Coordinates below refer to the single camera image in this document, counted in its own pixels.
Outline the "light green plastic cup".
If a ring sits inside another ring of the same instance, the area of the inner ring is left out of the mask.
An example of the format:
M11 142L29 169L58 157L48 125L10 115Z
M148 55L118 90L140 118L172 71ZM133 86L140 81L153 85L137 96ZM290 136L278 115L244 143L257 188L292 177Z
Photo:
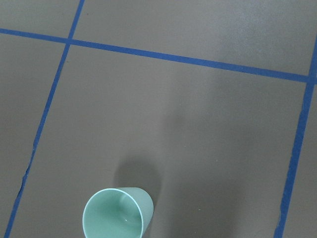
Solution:
M143 189L106 188L86 203L83 232L87 238L141 238L153 213L153 200Z

